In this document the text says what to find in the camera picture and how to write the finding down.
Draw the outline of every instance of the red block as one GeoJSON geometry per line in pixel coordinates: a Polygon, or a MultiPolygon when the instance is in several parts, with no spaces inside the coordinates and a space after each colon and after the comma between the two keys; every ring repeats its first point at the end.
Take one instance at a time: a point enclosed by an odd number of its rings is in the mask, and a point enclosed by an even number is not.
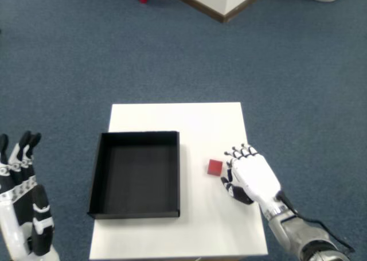
{"type": "Polygon", "coordinates": [[[211,159],[208,166],[208,174],[220,176],[222,173],[222,162],[211,159]]]}

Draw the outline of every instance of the wooden baseboard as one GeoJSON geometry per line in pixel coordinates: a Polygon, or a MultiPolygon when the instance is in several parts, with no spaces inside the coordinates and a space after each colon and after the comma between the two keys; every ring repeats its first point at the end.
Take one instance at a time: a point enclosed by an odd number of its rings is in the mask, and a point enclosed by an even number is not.
{"type": "Polygon", "coordinates": [[[239,4],[237,7],[235,7],[233,10],[231,10],[229,13],[226,14],[221,14],[197,0],[181,0],[181,1],[185,2],[191,7],[197,9],[198,11],[201,11],[202,13],[205,13],[206,15],[212,17],[213,19],[221,23],[227,23],[229,20],[233,19],[248,5],[254,3],[256,0],[245,0],[243,3],[239,4]]]}

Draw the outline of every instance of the blue carpet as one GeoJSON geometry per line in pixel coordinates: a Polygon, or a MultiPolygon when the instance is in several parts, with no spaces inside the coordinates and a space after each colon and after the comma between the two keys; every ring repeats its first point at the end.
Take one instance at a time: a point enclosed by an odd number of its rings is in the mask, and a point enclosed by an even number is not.
{"type": "MultiPolygon", "coordinates": [[[[35,167],[62,260],[88,259],[112,103],[232,101],[295,206],[366,259],[366,11],[366,0],[258,0],[223,25],[179,0],[0,0],[0,133],[11,145],[43,134],[35,167]]],[[[254,260],[294,260],[266,235],[270,255],[254,260]]]]}

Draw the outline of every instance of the open box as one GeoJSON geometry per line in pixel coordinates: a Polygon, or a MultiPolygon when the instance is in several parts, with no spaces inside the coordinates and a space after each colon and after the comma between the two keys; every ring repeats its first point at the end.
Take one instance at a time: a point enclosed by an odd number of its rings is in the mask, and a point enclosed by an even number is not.
{"type": "Polygon", "coordinates": [[[179,132],[102,133],[88,214],[179,217],[179,132]]]}

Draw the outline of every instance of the table surface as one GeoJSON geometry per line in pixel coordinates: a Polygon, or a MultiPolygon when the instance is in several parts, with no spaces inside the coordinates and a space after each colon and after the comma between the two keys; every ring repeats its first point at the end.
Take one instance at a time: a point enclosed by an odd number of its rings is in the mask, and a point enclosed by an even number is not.
{"type": "Polygon", "coordinates": [[[267,254],[259,206],[232,199],[206,173],[209,159],[225,161],[247,141],[240,103],[114,104],[109,132],[129,131],[179,131],[181,215],[95,220],[90,259],[267,254]]]}

